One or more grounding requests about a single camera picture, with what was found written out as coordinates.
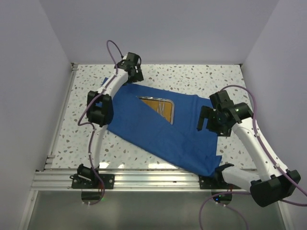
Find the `blue surgical cloth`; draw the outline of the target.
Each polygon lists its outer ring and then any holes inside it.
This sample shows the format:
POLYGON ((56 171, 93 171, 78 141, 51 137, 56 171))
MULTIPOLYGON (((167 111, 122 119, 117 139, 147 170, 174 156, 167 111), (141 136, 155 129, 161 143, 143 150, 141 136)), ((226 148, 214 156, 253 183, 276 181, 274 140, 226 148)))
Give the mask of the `blue surgical cloth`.
POLYGON ((222 157, 216 154, 218 136, 197 130, 202 106, 209 99, 138 84, 122 86, 112 99, 114 116, 108 130, 145 151, 191 173, 212 176, 222 157), (171 100, 173 122, 168 122, 141 97, 171 100))

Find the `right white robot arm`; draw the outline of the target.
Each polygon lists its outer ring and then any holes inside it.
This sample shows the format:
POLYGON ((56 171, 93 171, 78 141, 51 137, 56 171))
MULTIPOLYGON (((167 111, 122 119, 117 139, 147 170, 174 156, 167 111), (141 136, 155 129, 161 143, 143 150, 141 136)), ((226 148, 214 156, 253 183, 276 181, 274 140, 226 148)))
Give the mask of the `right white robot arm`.
POLYGON ((211 107, 202 106, 197 130, 206 127, 220 137, 232 133, 243 143, 251 156, 257 173, 244 171, 231 163, 215 168, 211 176, 219 188, 232 184, 250 192, 260 207, 266 207, 289 197, 301 180, 296 170, 289 170, 271 148, 246 103, 235 104, 227 91, 210 95, 211 107))

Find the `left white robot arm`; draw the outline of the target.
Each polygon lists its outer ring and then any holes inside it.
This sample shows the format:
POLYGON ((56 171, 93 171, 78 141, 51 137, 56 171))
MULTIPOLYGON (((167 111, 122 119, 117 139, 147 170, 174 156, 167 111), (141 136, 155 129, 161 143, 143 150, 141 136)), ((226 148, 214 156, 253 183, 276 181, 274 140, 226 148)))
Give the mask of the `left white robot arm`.
POLYGON ((87 94, 87 107, 78 121, 78 126, 90 125, 93 129, 88 144, 90 166, 81 164, 77 175, 89 188, 95 188, 102 182, 98 174, 100 149, 106 128, 114 117, 113 98, 121 86, 143 80, 141 63, 139 55, 128 52, 115 64, 112 75, 100 88, 87 94))

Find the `steel surgical scissors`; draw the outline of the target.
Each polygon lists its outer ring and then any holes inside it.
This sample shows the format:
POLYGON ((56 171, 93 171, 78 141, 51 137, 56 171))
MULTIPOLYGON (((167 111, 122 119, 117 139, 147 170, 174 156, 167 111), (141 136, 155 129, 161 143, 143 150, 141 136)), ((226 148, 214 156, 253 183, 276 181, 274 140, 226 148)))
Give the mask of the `steel surgical scissors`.
POLYGON ((158 101, 157 113, 164 117, 165 101, 158 101))

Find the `steel tray orange liner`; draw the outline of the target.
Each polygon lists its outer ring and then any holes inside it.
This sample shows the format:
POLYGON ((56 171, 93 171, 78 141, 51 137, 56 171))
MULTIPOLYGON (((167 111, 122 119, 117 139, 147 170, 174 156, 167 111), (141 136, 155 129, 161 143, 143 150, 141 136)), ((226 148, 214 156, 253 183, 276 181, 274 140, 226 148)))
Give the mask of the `steel tray orange liner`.
POLYGON ((146 105, 155 110, 160 116, 173 124, 175 104, 169 99, 138 96, 146 105))

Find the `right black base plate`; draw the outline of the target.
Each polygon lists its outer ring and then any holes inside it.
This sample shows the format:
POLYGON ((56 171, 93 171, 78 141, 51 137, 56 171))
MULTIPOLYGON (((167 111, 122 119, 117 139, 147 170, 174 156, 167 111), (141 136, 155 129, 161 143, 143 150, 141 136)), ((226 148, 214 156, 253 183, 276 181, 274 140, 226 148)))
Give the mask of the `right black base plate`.
POLYGON ((240 187, 225 182, 222 177, 223 167, 215 169, 212 176, 201 176, 199 175, 199 186, 200 189, 240 189, 240 187))

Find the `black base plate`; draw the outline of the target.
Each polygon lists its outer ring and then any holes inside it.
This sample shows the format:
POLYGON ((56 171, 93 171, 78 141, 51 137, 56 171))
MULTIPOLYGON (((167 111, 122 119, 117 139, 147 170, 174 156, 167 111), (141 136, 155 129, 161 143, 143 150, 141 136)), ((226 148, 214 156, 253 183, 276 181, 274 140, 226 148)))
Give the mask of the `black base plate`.
POLYGON ((73 189, 113 189, 115 183, 114 174, 101 174, 98 169, 79 165, 75 174, 70 176, 73 189))
POLYGON ((199 175, 199 186, 200 189, 240 189, 240 187, 225 182, 222 177, 223 167, 215 169, 212 176, 201 176, 199 175))

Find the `aluminium front rail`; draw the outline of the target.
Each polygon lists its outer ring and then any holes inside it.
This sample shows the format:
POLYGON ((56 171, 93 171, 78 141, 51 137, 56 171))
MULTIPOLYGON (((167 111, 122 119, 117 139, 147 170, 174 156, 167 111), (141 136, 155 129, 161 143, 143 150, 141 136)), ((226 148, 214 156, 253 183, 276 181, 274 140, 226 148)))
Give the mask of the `aluminium front rail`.
MULTIPOLYGON (((73 191, 72 176, 75 170, 46 170, 36 172, 31 189, 36 191, 73 191)), ((109 192, 205 192, 205 191, 241 191, 232 185, 215 185, 207 179, 183 170, 101 170, 101 174, 110 174, 113 184, 109 192)))

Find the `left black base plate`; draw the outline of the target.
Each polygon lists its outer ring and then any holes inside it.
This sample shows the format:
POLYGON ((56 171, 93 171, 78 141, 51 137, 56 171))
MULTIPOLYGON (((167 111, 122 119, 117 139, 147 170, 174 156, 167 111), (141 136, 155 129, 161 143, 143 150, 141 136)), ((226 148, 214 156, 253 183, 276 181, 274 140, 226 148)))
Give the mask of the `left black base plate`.
POLYGON ((101 174, 98 169, 79 165, 75 174, 70 176, 73 189, 113 189, 115 183, 114 174, 101 174))

